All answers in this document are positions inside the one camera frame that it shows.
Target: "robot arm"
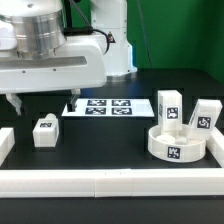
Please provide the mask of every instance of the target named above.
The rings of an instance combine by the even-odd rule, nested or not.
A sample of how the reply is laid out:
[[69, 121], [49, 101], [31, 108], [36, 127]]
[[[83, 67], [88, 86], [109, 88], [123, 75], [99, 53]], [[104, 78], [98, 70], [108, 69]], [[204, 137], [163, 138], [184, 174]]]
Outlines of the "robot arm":
[[0, 0], [0, 19], [0, 94], [13, 105], [17, 93], [105, 84], [105, 37], [66, 37], [60, 0]]

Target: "white border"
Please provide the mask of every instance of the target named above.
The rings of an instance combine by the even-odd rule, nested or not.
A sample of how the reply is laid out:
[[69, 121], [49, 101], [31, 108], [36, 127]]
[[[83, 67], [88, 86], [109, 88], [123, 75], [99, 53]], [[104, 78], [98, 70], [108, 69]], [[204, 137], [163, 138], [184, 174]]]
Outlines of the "white border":
[[[207, 147], [224, 166], [224, 136]], [[0, 197], [224, 195], [224, 169], [2, 170]]]

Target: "white cube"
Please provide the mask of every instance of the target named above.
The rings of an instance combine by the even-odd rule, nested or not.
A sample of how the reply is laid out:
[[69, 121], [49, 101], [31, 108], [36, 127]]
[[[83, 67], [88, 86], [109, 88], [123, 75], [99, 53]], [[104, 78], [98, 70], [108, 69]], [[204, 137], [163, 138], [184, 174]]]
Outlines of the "white cube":
[[208, 140], [221, 109], [220, 100], [199, 99], [188, 125], [187, 138]]
[[182, 95], [178, 91], [158, 91], [158, 123], [161, 132], [182, 129]]
[[58, 119], [50, 114], [39, 119], [34, 130], [35, 147], [55, 147], [59, 135]]
[[0, 166], [15, 144], [13, 128], [2, 128], [0, 130]]

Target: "cable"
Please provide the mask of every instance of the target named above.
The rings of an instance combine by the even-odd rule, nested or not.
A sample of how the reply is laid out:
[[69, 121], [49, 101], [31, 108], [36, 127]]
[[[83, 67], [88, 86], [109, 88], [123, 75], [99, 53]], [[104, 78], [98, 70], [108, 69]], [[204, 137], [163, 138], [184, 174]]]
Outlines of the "cable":
[[144, 42], [145, 42], [145, 46], [146, 46], [146, 51], [147, 51], [147, 57], [149, 60], [149, 66], [152, 68], [152, 61], [151, 61], [151, 57], [150, 57], [150, 49], [149, 49], [149, 43], [147, 40], [147, 35], [146, 35], [146, 29], [145, 29], [145, 23], [144, 23], [144, 16], [142, 13], [142, 7], [140, 4], [140, 0], [136, 0], [137, 4], [138, 4], [138, 11], [139, 11], [139, 15], [141, 18], [141, 24], [142, 24], [142, 31], [143, 31], [143, 36], [144, 36]]
[[84, 28], [78, 28], [75, 30], [75, 28], [66, 28], [64, 31], [64, 34], [66, 36], [72, 36], [72, 35], [77, 35], [78, 33], [82, 33], [82, 34], [90, 34], [93, 32], [98, 32], [101, 33], [105, 36], [106, 40], [107, 40], [107, 48], [106, 48], [106, 52], [104, 54], [106, 54], [110, 48], [110, 40], [108, 35], [103, 32], [102, 30], [99, 29], [94, 29], [91, 24], [89, 23], [88, 19], [86, 18], [86, 16], [83, 14], [82, 10], [77, 6], [76, 2], [74, 0], [69, 0], [70, 4], [72, 4], [75, 9], [77, 10], [77, 12], [79, 13], [79, 15], [82, 17], [82, 19], [84, 20], [86, 27]]
[[73, 1], [73, 0], [69, 0], [70, 4], [72, 4], [75, 9], [77, 10], [77, 12], [79, 13], [79, 15], [82, 17], [82, 19], [84, 20], [86, 26], [91, 26], [91, 24], [89, 23], [88, 19], [86, 18], [86, 16], [83, 14], [82, 10], [78, 7], [78, 5]]
[[105, 53], [104, 53], [104, 54], [106, 54], [107, 51], [108, 51], [109, 48], [110, 48], [110, 39], [109, 39], [108, 35], [107, 35], [105, 32], [103, 32], [102, 30], [99, 30], [99, 29], [92, 29], [92, 31], [93, 31], [93, 32], [99, 32], [99, 33], [103, 34], [103, 35], [106, 37], [106, 40], [107, 40], [107, 48], [106, 48], [106, 51], [105, 51]]

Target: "white foam block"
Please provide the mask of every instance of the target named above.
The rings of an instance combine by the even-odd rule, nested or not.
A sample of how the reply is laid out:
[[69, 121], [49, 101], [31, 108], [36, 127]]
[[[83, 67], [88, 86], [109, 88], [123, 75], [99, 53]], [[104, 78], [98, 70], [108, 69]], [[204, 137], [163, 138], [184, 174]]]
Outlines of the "white foam block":
[[224, 168], [224, 136], [216, 127], [213, 128], [210, 138], [206, 141], [206, 146], [219, 165]]
[[158, 91], [158, 123], [162, 133], [182, 129], [182, 95], [176, 90]]
[[95, 197], [132, 196], [130, 170], [108, 170], [95, 177]]
[[220, 100], [199, 99], [188, 125], [187, 138], [208, 140], [221, 109]]
[[55, 147], [59, 135], [58, 119], [39, 119], [34, 130], [35, 147]]
[[2, 128], [0, 130], [0, 166], [15, 144], [13, 128]]

